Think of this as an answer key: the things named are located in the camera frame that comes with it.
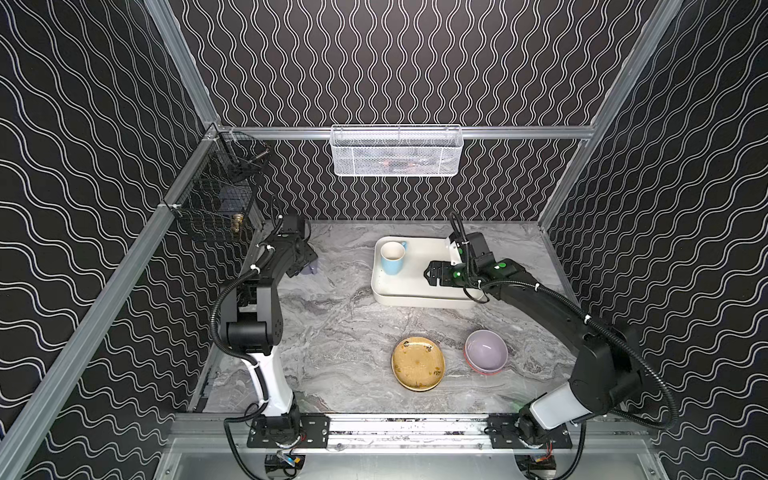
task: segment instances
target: blue object in basket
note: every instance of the blue object in basket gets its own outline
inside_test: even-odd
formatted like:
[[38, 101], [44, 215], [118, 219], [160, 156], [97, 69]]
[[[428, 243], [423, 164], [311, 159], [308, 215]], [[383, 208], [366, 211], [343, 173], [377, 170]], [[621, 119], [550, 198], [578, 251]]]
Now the blue object in basket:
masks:
[[402, 260], [406, 255], [406, 242], [387, 242], [382, 245], [382, 268], [387, 275], [397, 275], [402, 270]]

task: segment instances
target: white mesh basket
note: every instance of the white mesh basket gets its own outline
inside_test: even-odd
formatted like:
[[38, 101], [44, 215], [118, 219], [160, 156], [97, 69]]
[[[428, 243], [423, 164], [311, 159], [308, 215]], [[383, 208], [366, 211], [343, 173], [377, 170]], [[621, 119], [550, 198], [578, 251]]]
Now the white mesh basket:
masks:
[[464, 138], [458, 125], [333, 125], [330, 144], [341, 177], [452, 177]]

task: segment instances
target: purple cup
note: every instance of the purple cup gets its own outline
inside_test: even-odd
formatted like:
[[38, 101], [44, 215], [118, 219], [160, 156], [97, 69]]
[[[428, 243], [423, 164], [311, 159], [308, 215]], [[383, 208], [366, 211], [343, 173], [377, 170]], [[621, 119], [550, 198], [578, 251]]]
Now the purple cup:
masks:
[[491, 330], [476, 330], [464, 344], [464, 358], [482, 375], [501, 372], [507, 362], [507, 344]]

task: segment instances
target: gray marble surface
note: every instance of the gray marble surface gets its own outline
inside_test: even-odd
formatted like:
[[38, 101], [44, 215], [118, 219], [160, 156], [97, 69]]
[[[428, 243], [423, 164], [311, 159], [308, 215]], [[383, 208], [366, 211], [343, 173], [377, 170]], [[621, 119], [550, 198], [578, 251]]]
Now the gray marble surface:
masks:
[[[562, 285], [532, 223], [467, 223], [497, 259], [512, 258], [543, 284]], [[387, 235], [447, 237], [447, 223], [314, 223], [310, 244], [316, 275], [284, 278], [278, 287], [285, 319], [282, 348], [288, 383], [304, 412], [516, 412], [562, 383], [575, 358], [547, 330], [495, 299], [470, 310], [379, 305], [371, 291], [373, 248]], [[505, 369], [481, 376], [464, 360], [467, 336], [490, 329], [509, 349]], [[392, 374], [392, 350], [408, 336], [426, 336], [445, 356], [445, 377], [428, 392], [403, 388]], [[238, 359], [214, 370], [205, 412], [237, 412], [256, 400]]]

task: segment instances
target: yellow plate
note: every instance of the yellow plate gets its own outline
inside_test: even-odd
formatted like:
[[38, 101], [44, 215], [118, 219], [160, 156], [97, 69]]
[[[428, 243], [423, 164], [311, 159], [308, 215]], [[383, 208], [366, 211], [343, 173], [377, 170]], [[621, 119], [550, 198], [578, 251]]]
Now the yellow plate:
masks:
[[392, 371], [400, 385], [414, 392], [434, 389], [445, 375], [445, 359], [436, 343], [423, 336], [401, 340], [392, 352]]

